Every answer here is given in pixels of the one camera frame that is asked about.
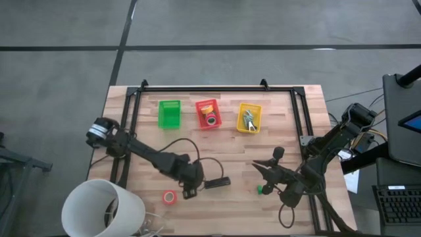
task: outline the wooden tabletop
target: wooden tabletop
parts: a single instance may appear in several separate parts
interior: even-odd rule
[[[304,86],[315,136],[323,136],[330,130],[330,120],[319,85]],[[103,116],[121,120],[126,95],[126,86],[110,87]],[[195,102],[216,99],[220,109],[222,126],[214,130],[200,130]],[[182,103],[182,125],[179,130],[163,130],[158,127],[158,104],[162,100],[180,100]],[[240,103],[254,103],[262,106],[260,133],[244,134],[236,130]],[[298,101],[302,126],[305,128],[301,102]],[[129,120],[132,117],[129,109]],[[258,195],[257,185],[265,184],[262,175],[251,165],[253,159],[265,160],[272,157],[276,146],[285,148],[280,164],[295,169],[301,162],[299,142],[287,92],[152,92],[142,93],[136,126],[137,138],[143,143],[160,149],[178,138],[192,139],[200,149],[201,157],[214,157],[222,162],[225,176],[231,185],[203,190],[197,197],[182,198],[178,183],[159,174],[146,160],[133,155],[130,165],[127,190],[137,194],[145,203],[146,210],[162,215],[166,226],[161,234],[312,234],[309,200],[303,196],[295,208],[295,224],[286,229],[278,221],[281,206],[276,192]],[[175,153],[188,153],[196,159],[194,147],[188,142],[178,142],[168,148]],[[96,151],[93,162],[103,157],[104,149]],[[211,160],[202,162],[207,179],[220,177],[220,167]],[[109,179],[112,159],[105,159],[93,166],[88,179]],[[356,229],[353,210],[349,201],[341,165],[334,159],[326,172],[328,199],[339,216]],[[164,205],[162,194],[175,190],[178,201],[175,205]],[[324,219],[320,204],[318,212],[322,226]],[[153,220],[153,228],[162,225]],[[291,209],[282,211],[282,220],[289,224]]]

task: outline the tape roll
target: tape roll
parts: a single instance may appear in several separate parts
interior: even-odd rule
[[[206,115],[206,114],[209,114],[209,113],[211,113],[213,111],[213,106],[212,105],[207,105],[207,106],[202,107],[200,110],[202,111],[202,113],[204,115]]]
[[[206,123],[208,125],[214,125],[216,124],[216,115],[214,113],[210,113],[208,115],[206,115]]]
[[[172,205],[177,201],[177,193],[174,190],[167,190],[162,195],[164,204]]]

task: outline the red bin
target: red bin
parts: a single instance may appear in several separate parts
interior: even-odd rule
[[[222,124],[215,99],[196,102],[196,112],[201,129],[218,128]]]

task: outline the red container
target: red container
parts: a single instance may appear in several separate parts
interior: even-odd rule
[[[216,122],[213,125],[209,125],[206,122],[205,115],[202,113],[202,110],[201,110],[203,107],[206,107],[209,105],[212,105],[214,116],[216,117]],[[196,102],[196,112],[197,112],[197,118],[199,119],[199,126],[201,129],[218,128],[222,124],[221,116],[219,114],[218,104],[216,103],[215,99]]]

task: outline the pliers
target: pliers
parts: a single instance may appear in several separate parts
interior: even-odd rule
[[[250,112],[250,110],[246,110],[243,115],[244,119],[244,125],[249,131],[256,131],[257,128],[253,124],[253,114]]]

